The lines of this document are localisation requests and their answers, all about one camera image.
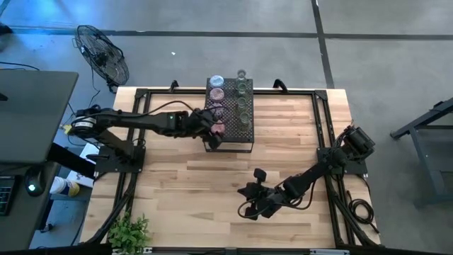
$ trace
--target wooden tabletop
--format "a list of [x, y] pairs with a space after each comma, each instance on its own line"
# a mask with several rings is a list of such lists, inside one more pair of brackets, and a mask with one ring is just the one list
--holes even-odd
[[[115, 109], [131, 111], [135, 87], [120, 87]], [[335, 134], [351, 123], [342, 89], [327, 90]], [[151, 108], [172, 100], [203, 108], [203, 95], [153, 95]], [[316, 160], [318, 140], [309, 96], [254, 96], [255, 144], [250, 154], [206, 153], [200, 138], [173, 139], [146, 131], [147, 156], [135, 191], [133, 218], [144, 213], [150, 219], [153, 247], [334, 247], [326, 185], [321, 178], [308, 210], [280, 209], [270, 219], [240, 218], [236, 211], [245, 198], [236, 190], [254, 181], [253, 170], [267, 171], [266, 186], [306, 171]], [[326, 130], [321, 103], [323, 130]], [[180, 104], [163, 111], [187, 110]], [[111, 128], [122, 139], [126, 128]], [[81, 241], [92, 237], [112, 210], [118, 174], [106, 174], [93, 187]], [[345, 176], [353, 198], [370, 201], [367, 187], [356, 176]], [[308, 194], [301, 206], [308, 201]], [[338, 212], [342, 237], [343, 217]], [[369, 225], [360, 225], [379, 243]]]

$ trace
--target paper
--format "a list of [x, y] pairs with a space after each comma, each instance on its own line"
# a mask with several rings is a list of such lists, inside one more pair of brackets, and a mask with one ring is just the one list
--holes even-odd
[[[82, 159], [85, 159], [85, 160], [93, 163], [93, 164], [96, 164], [94, 161], [86, 158], [86, 155], [90, 155], [90, 154], [99, 154], [99, 149], [96, 146], [87, 143], [85, 145], [84, 150], [82, 151], [82, 153], [80, 153], [80, 157]], [[74, 181], [74, 182], [76, 182], [76, 183], [78, 183], [80, 185], [93, 188], [93, 179], [86, 178], [85, 176], [77, 173], [76, 171], [71, 171], [69, 173], [67, 179], [70, 180], [70, 181]]]

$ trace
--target concrete floor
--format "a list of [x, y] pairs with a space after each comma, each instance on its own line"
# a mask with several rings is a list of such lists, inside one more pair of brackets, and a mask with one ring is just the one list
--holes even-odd
[[[325, 33], [453, 34], [452, 1], [318, 3]], [[15, 28], [91, 24], [109, 30], [316, 32], [310, 0], [117, 0], [115, 4], [109, 0], [11, 0], [0, 21]], [[95, 92], [91, 69], [71, 39], [69, 35], [12, 35], [0, 58], [45, 70], [78, 72], [71, 104], [85, 108]], [[181, 86], [199, 86], [212, 74], [232, 76], [244, 68], [259, 86], [270, 86], [273, 79], [281, 78], [288, 87], [326, 88], [316, 38], [110, 39], [125, 52], [130, 70], [127, 86], [169, 86], [174, 79]], [[453, 95], [451, 41], [326, 40], [326, 45], [335, 87], [346, 89], [355, 123], [377, 143], [367, 165], [382, 243], [400, 249], [453, 253], [453, 203], [414, 208], [414, 199], [426, 196], [430, 187], [411, 139], [403, 137], [395, 142], [389, 137], [391, 130]], [[96, 103], [112, 106], [114, 95], [96, 74], [95, 86], [101, 89]], [[56, 141], [69, 145], [62, 134]], [[52, 210], [58, 212], [61, 206]], [[73, 217], [68, 213], [67, 224], [63, 224], [72, 234], [59, 239], [35, 237], [32, 247], [70, 243], [80, 224]]]

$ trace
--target potted plant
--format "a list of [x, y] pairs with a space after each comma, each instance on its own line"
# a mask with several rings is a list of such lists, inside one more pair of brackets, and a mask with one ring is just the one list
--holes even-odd
[[131, 222], [130, 214], [125, 212], [122, 218], [119, 217], [113, 223], [108, 233], [108, 241], [112, 248], [117, 249], [117, 253], [142, 254], [143, 248], [151, 240], [147, 236], [148, 221], [143, 214], [136, 222]]

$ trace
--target electric fan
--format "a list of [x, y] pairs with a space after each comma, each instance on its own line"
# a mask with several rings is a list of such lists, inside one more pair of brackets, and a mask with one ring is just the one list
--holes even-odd
[[75, 41], [85, 60], [107, 82], [108, 89], [126, 84], [129, 69], [122, 50], [92, 25], [77, 27]]

